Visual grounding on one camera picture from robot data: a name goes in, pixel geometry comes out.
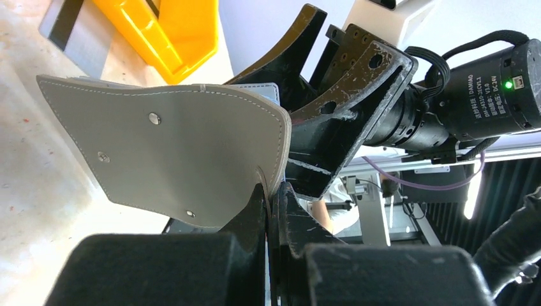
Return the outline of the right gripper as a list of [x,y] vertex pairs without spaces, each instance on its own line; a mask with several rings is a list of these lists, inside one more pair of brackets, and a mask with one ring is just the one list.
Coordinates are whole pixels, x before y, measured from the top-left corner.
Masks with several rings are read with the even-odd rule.
[[[349,25],[323,84],[334,85],[373,41],[393,47]],[[495,138],[540,127],[539,40],[502,30],[444,55],[420,47],[403,52],[417,60],[417,71],[363,145],[403,149],[407,161],[456,163]]]

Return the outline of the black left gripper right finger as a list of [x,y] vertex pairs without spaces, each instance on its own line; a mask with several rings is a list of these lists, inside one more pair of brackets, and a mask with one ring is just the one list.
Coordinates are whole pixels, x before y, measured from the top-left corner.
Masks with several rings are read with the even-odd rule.
[[272,199],[274,305],[493,305],[480,269],[452,246],[346,244],[298,203]]

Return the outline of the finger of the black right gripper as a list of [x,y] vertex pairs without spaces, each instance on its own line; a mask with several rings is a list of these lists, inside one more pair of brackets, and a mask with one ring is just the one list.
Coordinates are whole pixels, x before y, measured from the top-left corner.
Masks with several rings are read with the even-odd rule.
[[373,41],[334,85],[291,114],[285,175],[297,196],[322,196],[376,133],[417,68],[412,56]]
[[326,17],[323,10],[305,4],[282,38],[226,84],[275,83],[281,106],[288,112],[310,103],[316,98],[316,91],[301,76],[301,71]]

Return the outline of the grey leather card holder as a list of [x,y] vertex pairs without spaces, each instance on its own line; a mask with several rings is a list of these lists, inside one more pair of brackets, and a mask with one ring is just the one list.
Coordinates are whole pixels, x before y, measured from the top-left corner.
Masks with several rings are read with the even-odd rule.
[[291,118],[255,92],[49,75],[36,82],[113,203],[220,228],[257,184],[275,193],[283,180]]

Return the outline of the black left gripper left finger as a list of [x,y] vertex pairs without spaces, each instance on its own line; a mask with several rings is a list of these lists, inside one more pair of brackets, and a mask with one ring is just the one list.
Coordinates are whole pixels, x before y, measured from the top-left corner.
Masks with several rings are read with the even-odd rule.
[[263,305],[265,193],[216,233],[93,235],[71,252],[47,305]]

